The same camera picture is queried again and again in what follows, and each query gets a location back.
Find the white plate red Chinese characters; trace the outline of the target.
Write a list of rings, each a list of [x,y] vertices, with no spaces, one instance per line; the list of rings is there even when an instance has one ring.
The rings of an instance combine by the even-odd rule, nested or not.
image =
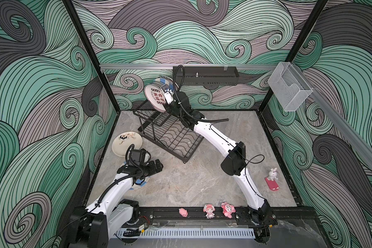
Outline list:
[[[144,94],[155,110],[162,113],[166,112],[164,105],[167,103],[167,101],[161,88],[154,85],[147,85],[144,88]]]

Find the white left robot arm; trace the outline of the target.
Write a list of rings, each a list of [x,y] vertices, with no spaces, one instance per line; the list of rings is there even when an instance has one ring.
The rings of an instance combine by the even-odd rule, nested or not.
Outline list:
[[[106,248],[112,236],[129,221],[136,222],[138,203],[123,199],[136,183],[163,170],[145,149],[130,146],[125,163],[100,196],[86,207],[77,207],[65,227],[65,248]]]

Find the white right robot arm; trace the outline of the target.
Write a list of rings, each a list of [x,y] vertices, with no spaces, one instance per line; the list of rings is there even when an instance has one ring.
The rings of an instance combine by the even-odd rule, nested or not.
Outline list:
[[[246,156],[246,146],[243,142],[236,142],[224,135],[214,123],[227,122],[228,119],[208,120],[201,112],[189,105],[189,98],[183,92],[167,89],[163,93],[165,110],[176,117],[181,123],[195,133],[201,135],[212,144],[224,157],[221,169],[233,177],[244,194],[252,222],[266,225],[271,217],[271,207],[268,201],[259,193],[250,173]]]

